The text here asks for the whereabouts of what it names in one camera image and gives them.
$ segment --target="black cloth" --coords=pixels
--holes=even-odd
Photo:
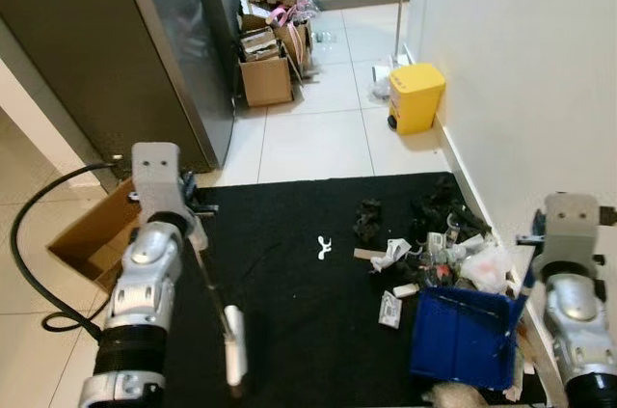
[[[367,198],[382,202],[377,246],[404,237],[410,199],[440,177],[419,174],[260,184],[200,190],[220,212],[205,219],[221,284],[245,315],[251,391],[228,394],[221,327],[194,257],[184,255],[168,342],[166,406],[410,406],[432,381],[409,374],[417,298],[404,299],[398,330],[378,324],[383,291],[402,284],[394,271],[369,274],[353,257],[352,226]],[[332,251],[317,258],[317,236]],[[487,401],[505,403],[483,391]],[[526,376],[523,402],[544,402]]]

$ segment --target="white wall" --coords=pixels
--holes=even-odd
[[[37,103],[26,93],[1,59],[0,107],[62,175],[84,166],[84,162],[43,114]],[[75,178],[69,184],[79,187],[98,186],[100,183],[93,175],[86,174]]]
[[[617,204],[615,13],[616,0],[411,1],[407,44],[443,72],[440,122],[521,272],[514,235],[548,193]]]

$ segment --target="yellow trash bin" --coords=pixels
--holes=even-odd
[[[401,135],[418,133],[433,126],[445,80],[430,64],[398,68],[389,75],[390,128]]]

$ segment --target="white tile floor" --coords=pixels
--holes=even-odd
[[[335,41],[315,46],[320,73],[293,103],[240,112],[225,169],[200,176],[200,185],[447,171],[436,134],[392,133],[386,104],[370,93],[371,66],[393,50],[395,22],[396,5],[321,14],[313,30],[328,31]],[[21,205],[57,174],[3,114],[0,166],[0,405],[76,406],[94,367],[95,344],[82,331],[52,335],[40,328],[54,309],[19,277],[8,241]],[[102,197],[102,190],[62,188],[36,206],[20,239],[40,279],[83,312],[103,295],[44,246]]]

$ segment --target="yellow bin lid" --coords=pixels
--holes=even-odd
[[[430,64],[403,66],[393,71],[389,75],[389,80],[400,94],[425,92],[445,87],[443,75]]]

